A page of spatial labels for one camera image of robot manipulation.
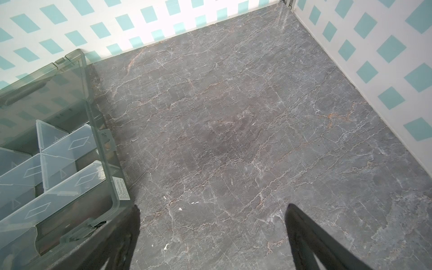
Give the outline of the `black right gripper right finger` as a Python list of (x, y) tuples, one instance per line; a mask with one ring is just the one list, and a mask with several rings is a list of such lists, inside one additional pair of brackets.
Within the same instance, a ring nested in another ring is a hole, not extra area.
[(327, 270), (371, 269), (295, 204), (288, 205), (284, 218), (297, 270), (318, 270), (317, 261)]

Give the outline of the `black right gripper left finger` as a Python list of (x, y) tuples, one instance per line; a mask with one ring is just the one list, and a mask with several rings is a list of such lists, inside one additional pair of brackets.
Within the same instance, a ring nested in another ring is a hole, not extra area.
[(80, 270), (129, 270), (140, 234), (140, 210), (132, 206), (85, 243)]

